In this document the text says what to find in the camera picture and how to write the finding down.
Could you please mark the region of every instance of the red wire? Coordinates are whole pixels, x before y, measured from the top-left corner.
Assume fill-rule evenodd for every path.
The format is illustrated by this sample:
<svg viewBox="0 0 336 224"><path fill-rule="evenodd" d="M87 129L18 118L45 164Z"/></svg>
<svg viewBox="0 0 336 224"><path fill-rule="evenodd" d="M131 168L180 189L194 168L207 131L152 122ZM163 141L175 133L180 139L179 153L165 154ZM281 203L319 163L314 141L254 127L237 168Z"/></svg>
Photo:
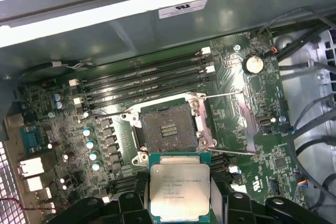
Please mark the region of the red wire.
<svg viewBox="0 0 336 224"><path fill-rule="evenodd" d="M275 48L275 47L272 47L271 51L274 52L275 54L278 52L277 48Z"/></svg>
<svg viewBox="0 0 336 224"><path fill-rule="evenodd" d="M31 211L31 210L56 210L57 208L53 208L53 207L34 207L34 208L29 208L29 207L24 207L21 202L16 199L16 198L0 198L0 201L14 201L15 203L17 203L19 205L19 207L22 210L25 211Z"/></svg>

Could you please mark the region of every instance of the cpu socket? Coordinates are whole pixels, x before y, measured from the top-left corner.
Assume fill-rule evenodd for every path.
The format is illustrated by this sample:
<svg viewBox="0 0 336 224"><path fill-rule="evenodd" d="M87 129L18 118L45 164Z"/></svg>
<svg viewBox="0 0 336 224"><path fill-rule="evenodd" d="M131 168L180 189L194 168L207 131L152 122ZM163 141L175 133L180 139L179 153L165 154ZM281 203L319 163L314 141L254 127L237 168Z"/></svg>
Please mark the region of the cpu socket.
<svg viewBox="0 0 336 224"><path fill-rule="evenodd" d="M196 152L214 148L216 141L206 125L204 93L181 93L133 105L121 115L133 127L138 149L132 160L148 166L148 153ZM145 144L139 144L144 138Z"/></svg>

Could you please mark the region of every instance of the motherboard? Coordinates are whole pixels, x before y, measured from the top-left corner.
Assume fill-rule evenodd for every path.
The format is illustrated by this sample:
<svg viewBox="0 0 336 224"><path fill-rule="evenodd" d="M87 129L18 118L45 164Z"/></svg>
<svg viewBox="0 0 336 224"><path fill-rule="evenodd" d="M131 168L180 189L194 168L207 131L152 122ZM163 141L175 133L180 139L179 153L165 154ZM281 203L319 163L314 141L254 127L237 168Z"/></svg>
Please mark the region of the motherboard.
<svg viewBox="0 0 336 224"><path fill-rule="evenodd" d="M270 48L268 33L247 32L20 87L22 178L37 175L26 169L36 158L38 174L49 173L28 191L43 205L48 188L55 207L88 196L109 202L134 188L152 154L210 153L210 171L232 190L261 204L292 199L291 127Z"/></svg>

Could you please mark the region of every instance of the metal mesh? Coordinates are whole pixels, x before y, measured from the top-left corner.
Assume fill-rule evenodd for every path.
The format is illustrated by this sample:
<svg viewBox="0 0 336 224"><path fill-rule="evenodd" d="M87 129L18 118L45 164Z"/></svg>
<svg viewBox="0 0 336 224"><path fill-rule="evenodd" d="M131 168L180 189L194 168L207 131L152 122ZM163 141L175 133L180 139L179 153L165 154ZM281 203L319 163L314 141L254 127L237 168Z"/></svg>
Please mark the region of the metal mesh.
<svg viewBox="0 0 336 224"><path fill-rule="evenodd" d="M18 198L11 168L0 142L0 197ZM20 207L14 201L0 201L1 224L25 224L26 220Z"/></svg>

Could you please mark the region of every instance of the white label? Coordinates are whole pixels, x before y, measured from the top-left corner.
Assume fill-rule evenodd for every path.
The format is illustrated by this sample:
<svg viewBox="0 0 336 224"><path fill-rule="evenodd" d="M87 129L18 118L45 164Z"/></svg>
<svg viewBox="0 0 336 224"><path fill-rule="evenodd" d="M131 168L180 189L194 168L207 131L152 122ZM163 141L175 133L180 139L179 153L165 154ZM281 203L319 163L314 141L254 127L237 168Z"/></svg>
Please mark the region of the white label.
<svg viewBox="0 0 336 224"><path fill-rule="evenodd" d="M168 18L184 13L191 13L196 10L202 10L208 0L198 0L190 3L184 3L159 10L159 18Z"/></svg>

